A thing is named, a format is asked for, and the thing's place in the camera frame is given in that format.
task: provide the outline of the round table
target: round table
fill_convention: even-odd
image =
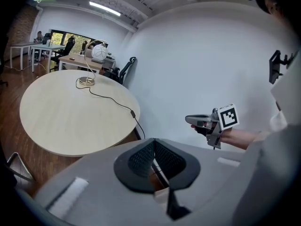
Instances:
[[[21,123],[28,136],[45,150],[63,156],[83,156],[116,145],[137,122],[130,110],[109,98],[76,88],[87,71],[61,70],[33,82],[20,104]],[[97,74],[91,92],[112,97],[140,117],[132,94],[119,83]]]

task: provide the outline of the desk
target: desk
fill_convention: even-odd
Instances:
[[[86,57],[86,61],[92,70],[95,70],[96,73],[102,69],[102,64],[91,61],[92,58]],[[58,70],[63,69],[63,63],[67,65],[73,65],[76,67],[87,68],[87,64],[83,56],[78,54],[70,54],[64,57],[60,57],[60,64]]]
[[[112,65],[109,68],[115,68],[115,59],[105,58],[104,60],[112,63]]]
[[[83,156],[116,145],[137,122],[130,110],[108,98],[75,87],[86,71],[60,70],[41,76],[25,91],[20,118],[28,136],[45,150],[63,156]],[[119,83],[96,74],[91,92],[112,97],[140,117],[134,96]]]
[[[42,50],[49,51],[49,56],[48,56],[48,73],[50,73],[50,60],[51,60],[51,55],[53,50],[57,49],[62,49],[65,48],[65,45],[50,45],[48,46],[47,44],[38,44],[38,45],[32,45],[32,49],[38,49],[40,50],[40,54]],[[32,52],[32,72],[34,72],[34,52]]]
[[[18,44],[15,44],[15,45],[12,45],[10,46],[10,55],[9,55],[9,58],[10,58],[10,68],[12,69],[13,68],[13,62],[12,62],[12,51],[13,51],[13,48],[20,48],[21,49],[21,54],[20,54],[20,69],[23,70],[23,49],[24,48],[28,48],[28,66],[29,66],[29,59],[30,59],[30,47],[32,45],[37,45],[37,44],[41,44],[41,43],[34,43],[34,42],[27,42],[27,43],[18,43]]]

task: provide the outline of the office chair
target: office chair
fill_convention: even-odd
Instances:
[[[131,57],[130,61],[127,63],[127,65],[120,71],[119,73],[119,68],[110,68],[112,71],[106,71],[103,75],[114,80],[117,81],[119,84],[123,84],[123,79],[124,76],[126,74],[126,71],[128,70],[128,68],[135,62],[136,57]]]
[[[1,54],[0,54],[0,75],[3,73],[3,70],[4,70],[4,50],[5,50],[5,47],[8,43],[8,36],[5,36],[4,39],[1,40],[2,43],[0,45],[0,51],[1,51]],[[3,80],[0,80],[0,85],[6,85],[6,87],[8,86],[8,82],[7,81],[3,81]]]
[[[62,50],[59,50],[59,51],[53,51],[55,56],[51,57],[51,60],[55,61],[56,64],[58,65],[59,64],[59,58],[68,55],[70,53],[71,49],[73,48],[74,44],[75,44],[75,39],[74,39],[73,36],[71,36],[68,39],[68,42],[66,44],[65,49],[62,49]],[[58,66],[53,67],[52,69],[50,69],[50,71],[51,70],[56,70],[56,69],[58,70]]]
[[[84,41],[83,42],[83,44],[82,44],[82,46],[81,46],[81,52],[80,52],[80,54],[82,55],[83,54],[83,52],[85,51],[85,49],[86,49],[86,45],[88,44],[88,42],[87,41]]]
[[[43,38],[43,44],[47,44],[47,40],[51,39],[50,37],[50,33],[46,33],[44,38]],[[47,55],[45,54],[46,50],[42,50],[41,51],[41,57],[43,57],[44,59],[47,57]]]

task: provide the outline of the power cord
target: power cord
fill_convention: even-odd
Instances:
[[[42,65],[42,64],[40,64],[40,63],[37,63],[38,65],[41,65],[43,68],[44,68],[44,70],[45,71],[47,71],[46,69],[45,69],[45,67]],[[27,66],[27,67],[25,67],[24,69],[22,69],[22,70],[18,70],[18,69],[16,69],[16,68],[11,68],[11,69],[14,69],[14,70],[16,70],[16,71],[23,71],[23,70],[25,70],[25,69],[27,69],[27,68],[29,68],[29,67],[31,67],[31,65],[29,65],[29,66]]]
[[[138,122],[137,119],[136,119],[136,114],[135,114],[135,112],[134,112],[130,107],[127,107],[127,106],[125,106],[125,105],[119,104],[119,103],[118,103],[116,100],[114,100],[112,97],[101,96],[101,95],[98,95],[98,94],[93,93],[93,92],[91,91],[91,87],[88,87],[88,86],[87,86],[87,87],[82,87],[82,88],[78,87],[78,86],[77,86],[77,81],[78,81],[78,80],[79,80],[79,78],[75,81],[75,86],[76,86],[76,88],[78,88],[78,89],[89,89],[89,92],[90,92],[92,95],[99,96],[99,97],[101,97],[101,98],[111,99],[111,100],[113,100],[116,104],[118,104],[118,105],[120,105],[120,106],[122,106],[122,107],[124,107],[124,108],[129,109],[129,110],[131,111],[132,117],[136,120],[137,124],[138,124],[139,127],[141,128],[141,130],[142,130],[142,132],[143,132],[143,135],[144,135],[144,139],[145,139],[145,133],[144,133],[144,131],[143,131],[141,125],[139,124],[139,122]]]
[[[10,69],[9,66],[6,66],[6,65],[5,65],[5,67],[7,67],[7,68]],[[25,70],[25,69],[27,69],[27,68],[29,68],[29,67],[31,67],[31,65],[27,66],[26,68],[24,68],[24,69],[22,69],[22,70]],[[16,70],[16,71],[22,71],[22,70],[18,70],[18,69],[16,69],[16,68],[14,68],[14,67],[13,67],[12,69],[14,69],[14,70]]]
[[[156,174],[156,173],[159,173],[159,172],[161,172],[161,171],[156,171],[156,172],[150,174],[149,177],[151,177],[152,175],[154,175],[154,174]]]

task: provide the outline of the wooden floor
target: wooden floor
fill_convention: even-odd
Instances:
[[[42,58],[41,63],[47,68],[48,58]],[[23,67],[27,66],[27,56],[24,56]],[[13,67],[20,69],[20,58],[13,60]],[[59,173],[79,158],[64,157],[49,153],[36,145],[24,131],[20,116],[19,106],[21,98],[27,87],[34,82],[38,77],[46,74],[42,66],[35,66],[35,72],[32,73],[31,67],[16,71],[5,68],[0,76],[3,81],[7,81],[9,86],[0,86],[0,141],[3,151],[8,157],[13,152],[18,152],[29,171],[35,177],[37,184],[31,187],[28,192],[33,195],[48,179]],[[120,144],[136,141],[137,137],[132,132]],[[21,169],[20,164],[15,165],[16,171]]]

